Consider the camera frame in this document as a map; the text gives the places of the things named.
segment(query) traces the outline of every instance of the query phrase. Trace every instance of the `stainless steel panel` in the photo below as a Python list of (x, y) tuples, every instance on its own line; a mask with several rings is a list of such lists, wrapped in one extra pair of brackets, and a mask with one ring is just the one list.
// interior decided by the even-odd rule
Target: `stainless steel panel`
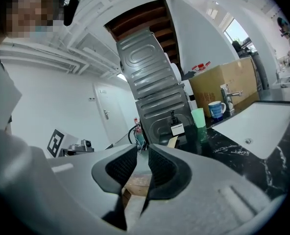
[(117, 42), (126, 77), (135, 99), (177, 84), (163, 49), (149, 28)]
[(171, 133), (170, 111), (184, 126), (194, 124), (184, 85), (176, 85), (136, 102), (143, 129), (150, 143), (158, 143), (162, 133)]

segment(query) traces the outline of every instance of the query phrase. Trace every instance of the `white ceiling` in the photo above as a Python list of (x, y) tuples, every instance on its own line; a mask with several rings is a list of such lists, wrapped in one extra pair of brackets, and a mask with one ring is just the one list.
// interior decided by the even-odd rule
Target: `white ceiling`
[[(96, 76), (111, 77), (120, 72), (120, 59), (116, 43), (104, 25), (114, 17), (138, 5), (152, 0), (81, 0), (69, 27), (61, 26), (53, 34), (37, 40), (7, 39), (1, 46), (0, 55), (4, 62), (40, 61), (52, 64), (53, 69), (74, 74), (92, 73)], [(211, 0), (189, 0), (194, 7), (206, 12), (209, 8), (219, 10), (214, 22), (219, 26), (228, 12), (216, 7)], [(270, 16), (278, 10), (272, 0), (244, 0), (256, 9)], [(29, 50), (23, 53), (22, 48)]]

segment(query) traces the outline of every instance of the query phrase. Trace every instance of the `countertop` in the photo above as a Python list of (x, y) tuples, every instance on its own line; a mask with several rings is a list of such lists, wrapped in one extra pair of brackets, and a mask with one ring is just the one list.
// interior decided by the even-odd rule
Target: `countertop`
[[(232, 116), (225, 113), (222, 121), (256, 101), (290, 102), (290, 88), (255, 93), (236, 105)], [(207, 128), (186, 126), (185, 134), (178, 137), (175, 148), (222, 162), (262, 189), (271, 199), (287, 193), (290, 188), (290, 123), (273, 153), (267, 159), (260, 159), (212, 128), (221, 122), (216, 123), (207, 118)], [(159, 144), (167, 145), (170, 138), (171, 134), (161, 135)]]

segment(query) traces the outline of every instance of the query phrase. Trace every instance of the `wooden staircase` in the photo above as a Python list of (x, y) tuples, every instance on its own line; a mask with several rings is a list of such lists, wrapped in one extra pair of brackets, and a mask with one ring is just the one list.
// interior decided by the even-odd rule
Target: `wooden staircase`
[(166, 0), (145, 3), (128, 10), (112, 19), (105, 27), (116, 41), (149, 27), (170, 61), (178, 66), (181, 75), (183, 75), (177, 38)]

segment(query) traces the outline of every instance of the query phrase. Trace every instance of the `cardboard box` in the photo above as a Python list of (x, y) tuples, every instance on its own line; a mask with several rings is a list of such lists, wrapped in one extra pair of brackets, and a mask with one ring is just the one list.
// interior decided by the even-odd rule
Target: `cardboard box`
[(231, 93), (243, 91), (243, 96), (232, 97), (236, 105), (257, 91), (254, 63), (246, 57), (232, 63), (218, 65), (210, 70), (192, 77), (189, 81), (198, 108), (203, 108), (207, 117), (211, 117), (208, 104), (223, 102), (220, 85), (228, 84)]

